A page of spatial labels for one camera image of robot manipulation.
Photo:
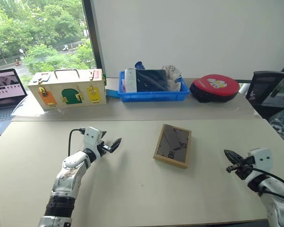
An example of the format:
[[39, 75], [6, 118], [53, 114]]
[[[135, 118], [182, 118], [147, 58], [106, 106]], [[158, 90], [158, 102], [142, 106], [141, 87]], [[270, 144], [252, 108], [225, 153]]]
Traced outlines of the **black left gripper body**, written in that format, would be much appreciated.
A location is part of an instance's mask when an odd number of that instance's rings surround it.
[[100, 156], [104, 156], [107, 152], [111, 153], [111, 147], [107, 146], [104, 141], [101, 141], [98, 144], [98, 152], [100, 154]]

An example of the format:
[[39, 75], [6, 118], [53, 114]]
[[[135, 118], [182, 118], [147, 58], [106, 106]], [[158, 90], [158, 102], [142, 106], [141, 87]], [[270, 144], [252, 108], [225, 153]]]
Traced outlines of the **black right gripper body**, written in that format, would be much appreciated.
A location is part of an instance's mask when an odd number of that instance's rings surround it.
[[250, 167], [253, 167], [253, 164], [255, 164], [254, 157], [239, 158], [238, 164], [239, 168], [235, 171], [235, 174], [241, 180], [245, 180], [252, 172]]

